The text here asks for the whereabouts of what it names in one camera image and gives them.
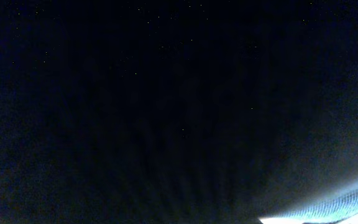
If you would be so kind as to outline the black polo shirt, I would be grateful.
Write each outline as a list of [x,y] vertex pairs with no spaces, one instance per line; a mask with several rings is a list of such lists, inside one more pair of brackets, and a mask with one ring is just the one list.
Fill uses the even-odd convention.
[[358,1],[0,1],[0,223],[358,211]]

